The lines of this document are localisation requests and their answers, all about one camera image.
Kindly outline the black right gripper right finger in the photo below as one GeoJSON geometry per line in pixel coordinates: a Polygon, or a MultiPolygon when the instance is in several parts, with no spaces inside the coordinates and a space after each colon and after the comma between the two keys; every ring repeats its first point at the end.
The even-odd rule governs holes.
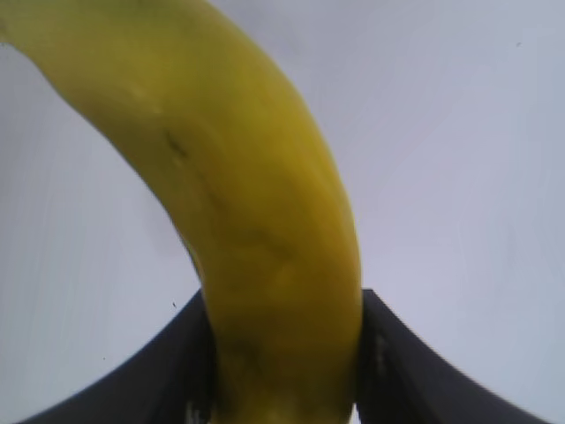
{"type": "Polygon", "coordinates": [[[472,380],[363,290],[356,407],[362,423],[544,423],[472,380]]]}

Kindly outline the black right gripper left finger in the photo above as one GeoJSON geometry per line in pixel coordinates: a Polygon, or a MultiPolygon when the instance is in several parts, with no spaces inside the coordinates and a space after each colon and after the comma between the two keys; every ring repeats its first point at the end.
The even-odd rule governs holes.
{"type": "Polygon", "coordinates": [[[209,423],[215,348],[197,291],[147,344],[103,378],[25,423],[209,423]]]}

